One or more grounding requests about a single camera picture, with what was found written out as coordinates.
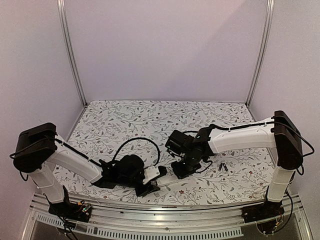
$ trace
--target vertical metal post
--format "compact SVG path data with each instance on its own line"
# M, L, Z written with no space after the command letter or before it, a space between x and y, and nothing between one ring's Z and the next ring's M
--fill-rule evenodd
M260 75L262 64L264 61L264 57L265 57L265 53L266 53L266 49L267 49L267 43L268 43L268 39L269 39L269 33L270 33L273 13L274 13L274 0L268 0L267 7L266 7L264 27L263 27L263 32L262 32L260 51L259 51L256 65L255 65L250 90L249 90L249 93L248 93L248 96L247 96L246 102L245 102L245 104L248 108L250 108L250 105L251 105L252 100L254 98L259 75Z
M70 33L69 33L68 22L67 22L67 14L66 14L66 8L65 8L65 1L57 0L57 5L58 5L59 16L60 16L62 34L64 38L66 52L69 58L69 63L70 63L74 83L75 83L80 101L82 105L85 107L87 105L87 100L85 97L84 89L80 81L80 77L79 77L79 73L76 65L76 59L75 59L74 51L71 44Z

